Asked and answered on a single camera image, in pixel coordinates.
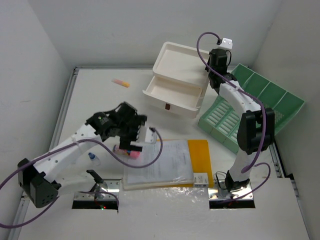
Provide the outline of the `pink glue stick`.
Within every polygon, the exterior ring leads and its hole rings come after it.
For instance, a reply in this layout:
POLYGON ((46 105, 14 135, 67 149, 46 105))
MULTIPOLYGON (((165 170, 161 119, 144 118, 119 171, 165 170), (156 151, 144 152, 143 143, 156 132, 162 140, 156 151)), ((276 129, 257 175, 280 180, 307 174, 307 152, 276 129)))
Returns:
POLYGON ((113 153, 119 156, 126 156, 127 158, 137 159, 140 156, 139 151, 120 149, 119 145, 114 145, 112 148, 113 153))

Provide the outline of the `white drawer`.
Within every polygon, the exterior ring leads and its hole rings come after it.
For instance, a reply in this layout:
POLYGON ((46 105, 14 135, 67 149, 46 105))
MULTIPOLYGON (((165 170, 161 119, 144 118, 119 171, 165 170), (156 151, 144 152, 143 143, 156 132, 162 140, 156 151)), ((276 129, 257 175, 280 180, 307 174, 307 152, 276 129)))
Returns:
POLYGON ((198 115, 205 93, 200 86, 158 76, 142 92, 150 105, 191 119, 198 115))

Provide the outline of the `white three-drawer organizer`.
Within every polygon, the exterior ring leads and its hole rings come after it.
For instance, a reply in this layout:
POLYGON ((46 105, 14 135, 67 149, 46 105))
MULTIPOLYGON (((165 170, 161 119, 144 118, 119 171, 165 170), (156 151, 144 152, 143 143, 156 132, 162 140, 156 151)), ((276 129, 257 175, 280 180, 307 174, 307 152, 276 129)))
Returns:
POLYGON ((173 42, 165 42, 152 68, 153 77, 186 82, 202 87, 203 99, 209 84, 205 65, 197 49, 173 42))

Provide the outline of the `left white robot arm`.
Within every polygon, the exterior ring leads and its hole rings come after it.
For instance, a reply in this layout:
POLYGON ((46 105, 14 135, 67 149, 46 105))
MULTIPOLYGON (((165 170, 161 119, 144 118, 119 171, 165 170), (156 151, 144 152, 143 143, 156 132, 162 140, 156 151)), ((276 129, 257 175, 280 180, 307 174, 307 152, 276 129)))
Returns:
POLYGON ((142 144, 157 140, 154 130, 146 125, 147 116, 138 114, 127 102, 115 109, 99 111, 89 117, 70 137, 34 160, 24 158, 17 164, 18 183, 36 208, 51 204, 58 196, 77 191, 88 192, 101 182, 93 170, 74 176, 60 174, 95 146, 103 146, 109 138, 119 138, 119 148, 141 152, 142 144))

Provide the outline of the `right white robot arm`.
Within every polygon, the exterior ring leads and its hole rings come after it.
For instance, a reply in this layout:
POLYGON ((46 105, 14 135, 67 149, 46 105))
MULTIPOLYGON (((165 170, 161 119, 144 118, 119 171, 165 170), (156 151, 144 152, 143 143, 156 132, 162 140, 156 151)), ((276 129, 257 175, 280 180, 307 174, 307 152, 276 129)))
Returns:
POLYGON ((228 52, 218 47, 205 53, 166 42, 143 94, 150 105, 192 119, 200 112, 208 87, 227 101, 240 117, 236 137, 239 150, 224 180, 225 189, 233 192, 249 184, 257 157, 274 142, 275 113, 246 93, 228 72, 228 52))

